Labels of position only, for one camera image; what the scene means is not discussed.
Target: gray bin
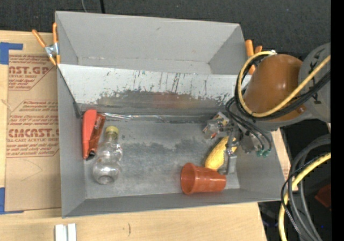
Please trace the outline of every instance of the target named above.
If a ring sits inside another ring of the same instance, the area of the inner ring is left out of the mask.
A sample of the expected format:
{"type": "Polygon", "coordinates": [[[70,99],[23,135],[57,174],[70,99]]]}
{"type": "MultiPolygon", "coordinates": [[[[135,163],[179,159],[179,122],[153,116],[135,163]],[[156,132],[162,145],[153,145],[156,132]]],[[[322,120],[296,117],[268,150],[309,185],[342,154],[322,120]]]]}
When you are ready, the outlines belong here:
{"type": "Polygon", "coordinates": [[[58,65],[62,217],[279,200],[283,174],[238,150],[220,193],[185,195],[182,166],[203,165],[217,141],[206,121],[224,111],[246,60],[239,24],[60,12],[58,65]],[[123,172],[114,185],[83,160],[82,114],[108,114],[120,129],[123,172]]]}

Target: clear glass bottle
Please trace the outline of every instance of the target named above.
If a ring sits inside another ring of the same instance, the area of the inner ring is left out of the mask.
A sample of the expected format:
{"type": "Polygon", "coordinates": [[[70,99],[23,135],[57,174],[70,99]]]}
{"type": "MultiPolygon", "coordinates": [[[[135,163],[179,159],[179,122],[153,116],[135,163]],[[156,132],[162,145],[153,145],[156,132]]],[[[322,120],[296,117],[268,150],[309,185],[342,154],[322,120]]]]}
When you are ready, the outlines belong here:
{"type": "Polygon", "coordinates": [[[98,146],[93,175],[101,185],[115,182],[121,173],[119,161],[122,158],[123,150],[118,143],[118,136],[118,128],[109,126],[105,130],[105,141],[98,146]]]}

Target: red cup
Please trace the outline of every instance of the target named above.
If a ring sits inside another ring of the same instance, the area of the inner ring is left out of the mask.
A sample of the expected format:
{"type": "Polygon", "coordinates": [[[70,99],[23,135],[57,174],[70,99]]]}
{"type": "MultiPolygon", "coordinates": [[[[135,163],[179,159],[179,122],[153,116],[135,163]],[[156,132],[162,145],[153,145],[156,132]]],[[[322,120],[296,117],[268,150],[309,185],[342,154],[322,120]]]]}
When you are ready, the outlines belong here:
{"type": "Polygon", "coordinates": [[[225,175],[207,167],[186,163],[181,171],[182,191],[187,195],[196,192],[220,192],[226,183],[225,175]]]}

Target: bottle cap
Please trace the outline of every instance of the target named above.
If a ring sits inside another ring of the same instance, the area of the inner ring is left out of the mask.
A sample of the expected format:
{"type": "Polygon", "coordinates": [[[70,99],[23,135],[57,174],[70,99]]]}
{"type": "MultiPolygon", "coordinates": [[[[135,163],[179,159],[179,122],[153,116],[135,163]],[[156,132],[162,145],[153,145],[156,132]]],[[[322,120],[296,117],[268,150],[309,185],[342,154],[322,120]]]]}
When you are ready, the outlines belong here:
{"type": "Polygon", "coordinates": [[[117,127],[115,126],[108,126],[106,129],[105,129],[105,133],[108,133],[108,132],[115,132],[117,135],[119,134],[119,130],[117,127]]]}

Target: red object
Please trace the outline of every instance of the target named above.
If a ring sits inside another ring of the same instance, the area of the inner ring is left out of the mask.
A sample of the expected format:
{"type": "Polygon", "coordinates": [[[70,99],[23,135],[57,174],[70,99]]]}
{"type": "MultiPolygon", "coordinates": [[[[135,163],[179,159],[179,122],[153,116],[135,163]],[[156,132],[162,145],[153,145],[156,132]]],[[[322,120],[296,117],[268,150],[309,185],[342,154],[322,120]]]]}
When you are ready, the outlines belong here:
{"type": "Polygon", "coordinates": [[[226,183],[225,175],[192,163],[186,163],[181,172],[182,191],[187,195],[197,192],[220,192],[226,183]]]}
{"type": "Polygon", "coordinates": [[[89,109],[84,113],[82,119],[82,157],[84,159],[95,155],[104,122],[105,116],[97,114],[95,109],[89,109]]]}
{"type": "Polygon", "coordinates": [[[332,211],[331,207],[331,184],[328,184],[324,187],[322,187],[315,198],[325,206],[325,208],[328,208],[332,211]]]}

